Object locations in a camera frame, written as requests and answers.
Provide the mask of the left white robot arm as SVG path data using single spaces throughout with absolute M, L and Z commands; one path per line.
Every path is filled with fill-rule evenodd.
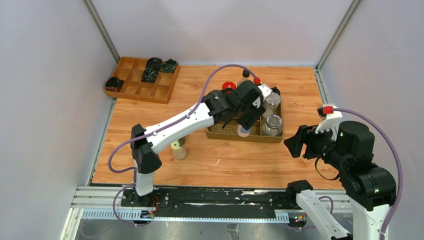
M 235 121 L 250 129 L 266 111 L 264 101 L 272 92 L 266 84 L 246 80 L 236 89 L 209 92 L 200 102 L 166 121 L 147 127 L 135 125 L 131 130 L 136 139 L 131 144 L 136 166 L 135 202 L 142 207 L 152 203 L 154 174 L 162 166 L 159 153 L 163 149 L 192 132 L 219 123 L 226 126 Z

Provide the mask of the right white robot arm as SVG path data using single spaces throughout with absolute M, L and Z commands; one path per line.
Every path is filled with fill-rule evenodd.
M 376 240 L 395 203 L 395 179 L 388 170 L 372 162 L 375 136 L 365 124 L 343 121 L 336 140 L 332 136 L 331 130 L 318 132 L 316 125 L 301 125 L 283 143 L 293 158 L 323 160 L 338 171 L 337 178 L 351 205 L 353 233 L 336 221 L 307 180 L 287 185 L 286 204 L 305 211 L 323 240 Z

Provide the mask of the steel lid glass jar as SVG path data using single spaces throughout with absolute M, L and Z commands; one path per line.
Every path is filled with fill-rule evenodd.
M 262 114 L 262 117 L 266 118 L 269 115 L 274 115 L 280 103 L 281 96 L 279 94 L 277 94 L 276 92 L 272 92 L 270 95 L 268 95 L 263 102 L 265 112 Z

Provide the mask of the red cap sauce bottle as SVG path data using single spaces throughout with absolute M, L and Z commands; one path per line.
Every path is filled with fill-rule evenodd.
M 231 81 L 226 81 L 222 84 L 222 90 L 225 90 L 225 89 L 235 90 L 236 88 L 237 88 L 237 85 Z

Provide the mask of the pale green cap shaker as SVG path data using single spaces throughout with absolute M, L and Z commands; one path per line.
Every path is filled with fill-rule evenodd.
M 187 151 L 181 140 L 176 140 L 170 144 L 173 158 L 176 160 L 183 160 L 187 156 Z

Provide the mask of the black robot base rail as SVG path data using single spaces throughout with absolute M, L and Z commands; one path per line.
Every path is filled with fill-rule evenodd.
M 118 206 L 142 208 L 135 223 L 148 219 L 187 219 L 200 221 L 277 222 L 303 228 L 308 216 L 284 190 L 216 187 L 155 188 L 139 196 L 132 188 L 123 190 Z

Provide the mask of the tall black cap oil bottle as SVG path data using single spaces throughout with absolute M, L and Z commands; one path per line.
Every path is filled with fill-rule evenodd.
M 249 77 L 250 77 L 250 72 L 248 70 L 244 69 L 242 71 L 242 77 L 241 77 L 241 79 L 237 83 L 237 87 L 239 85 L 241 85 L 244 81 L 248 81 L 249 80 Z

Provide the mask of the silver lid salt jar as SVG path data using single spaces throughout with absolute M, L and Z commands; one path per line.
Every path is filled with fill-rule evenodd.
M 244 128 L 241 124 L 238 124 L 238 125 L 237 125 L 237 128 L 236 128 L 236 133 L 237 133 L 240 137 L 242 137 L 242 138 L 246 138 L 246 137 L 248 137 L 248 136 L 250 135 L 251 130 L 252 130 L 252 128 L 248 128 L 248 129 L 246 129 L 246 128 Z

